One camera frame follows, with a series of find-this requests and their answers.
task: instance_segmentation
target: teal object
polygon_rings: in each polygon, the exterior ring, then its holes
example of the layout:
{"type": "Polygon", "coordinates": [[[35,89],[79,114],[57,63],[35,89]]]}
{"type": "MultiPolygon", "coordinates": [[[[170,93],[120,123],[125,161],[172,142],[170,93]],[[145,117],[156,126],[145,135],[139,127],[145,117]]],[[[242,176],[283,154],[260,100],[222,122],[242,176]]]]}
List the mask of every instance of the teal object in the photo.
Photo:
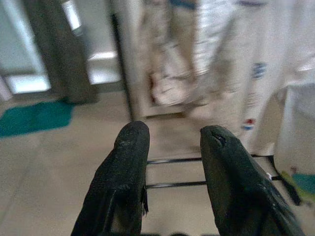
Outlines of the teal object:
{"type": "Polygon", "coordinates": [[[61,101],[8,109],[0,119],[0,137],[67,126],[72,109],[73,105],[61,101]]]}
{"type": "Polygon", "coordinates": [[[293,174],[292,178],[301,189],[315,194],[315,175],[293,174]]]}

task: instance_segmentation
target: tiled floor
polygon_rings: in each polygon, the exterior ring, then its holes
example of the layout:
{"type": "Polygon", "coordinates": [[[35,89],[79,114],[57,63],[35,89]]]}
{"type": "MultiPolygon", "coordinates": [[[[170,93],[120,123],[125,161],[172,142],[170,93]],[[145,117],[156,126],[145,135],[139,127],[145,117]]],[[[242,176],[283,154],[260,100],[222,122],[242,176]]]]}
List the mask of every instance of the tiled floor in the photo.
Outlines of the tiled floor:
{"type": "MultiPolygon", "coordinates": [[[[16,104],[2,105],[0,111],[16,104]]],[[[96,168],[127,122],[123,94],[106,93],[96,104],[75,107],[68,127],[0,139],[0,236],[70,235],[96,168]]],[[[151,135],[149,159],[200,156],[198,125],[179,116],[145,123],[151,135]]],[[[265,160],[258,162],[273,174],[265,160]]],[[[201,162],[147,168],[148,184],[201,180],[201,162]]],[[[218,233],[205,186],[149,189],[148,194],[143,232],[218,233]]],[[[295,210],[302,219],[313,214],[295,210]]],[[[303,226],[315,232],[310,224],[303,226]]]]}

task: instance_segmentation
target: green mat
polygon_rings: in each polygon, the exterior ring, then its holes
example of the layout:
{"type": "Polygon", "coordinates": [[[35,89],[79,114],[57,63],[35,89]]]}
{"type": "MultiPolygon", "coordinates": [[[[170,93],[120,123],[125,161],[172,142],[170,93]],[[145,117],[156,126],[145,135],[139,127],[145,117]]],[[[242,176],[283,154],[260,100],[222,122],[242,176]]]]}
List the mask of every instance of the green mat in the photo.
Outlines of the green mat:
{"type": "Polygon", "coordinates": [[[70,123],[72,109],[73,105],[61,101],[11,108],[0,119],[0,137],[66,126],[70,123]]]}

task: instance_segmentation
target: curtain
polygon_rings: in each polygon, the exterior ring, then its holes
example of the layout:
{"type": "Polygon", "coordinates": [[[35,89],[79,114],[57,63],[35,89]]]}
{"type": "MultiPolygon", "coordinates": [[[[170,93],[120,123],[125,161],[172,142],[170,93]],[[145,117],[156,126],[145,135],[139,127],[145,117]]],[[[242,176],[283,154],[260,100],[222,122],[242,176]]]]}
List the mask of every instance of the curtain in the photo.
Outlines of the curtain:
{"type": "Polygon", "coordinates": [[[90,84],[84,47],[71,31],[58,0],[24,0],[52,91],[68,103],[96,101],[90,84]]]}

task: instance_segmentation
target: dark curtain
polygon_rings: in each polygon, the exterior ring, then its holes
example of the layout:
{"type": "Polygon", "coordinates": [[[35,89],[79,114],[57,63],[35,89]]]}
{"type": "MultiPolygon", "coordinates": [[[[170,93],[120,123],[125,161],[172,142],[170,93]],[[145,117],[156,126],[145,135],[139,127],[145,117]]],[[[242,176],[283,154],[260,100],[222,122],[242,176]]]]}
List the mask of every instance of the dark curtain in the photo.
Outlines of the dark curtain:
{"type": "Polygon", "coordinates": [[[23,0],[52,91],[68,103],[96,101],[82,42],[71,31],[59,0],[23,0]]]}

